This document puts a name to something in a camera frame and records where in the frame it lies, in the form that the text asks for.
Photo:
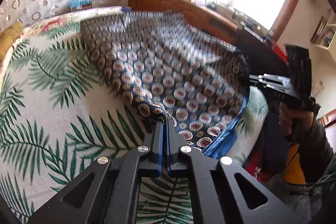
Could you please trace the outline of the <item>person's right forearm sleeve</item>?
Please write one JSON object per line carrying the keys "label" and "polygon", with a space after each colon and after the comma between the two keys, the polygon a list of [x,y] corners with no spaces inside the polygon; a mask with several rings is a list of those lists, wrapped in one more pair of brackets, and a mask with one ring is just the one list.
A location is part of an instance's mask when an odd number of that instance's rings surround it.
{"label": "person's right forearm sleeve", "polygon": [[307,183],[320,179],[335,178],[335,153],[326,138],[325,129],[307,112],[302,120],[302,135],[299,139],[299,163]]}

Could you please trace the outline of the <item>person's right hand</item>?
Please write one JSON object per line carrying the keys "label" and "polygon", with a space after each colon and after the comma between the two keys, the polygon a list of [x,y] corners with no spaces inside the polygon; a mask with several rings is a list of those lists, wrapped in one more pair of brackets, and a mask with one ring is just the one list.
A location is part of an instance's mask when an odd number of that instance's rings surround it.
{"label": "person's right hand", "polygon": [[314,112],[289,109],[283,102],[279,108],[279,126],[291,143],[302,143],[315,123]]}

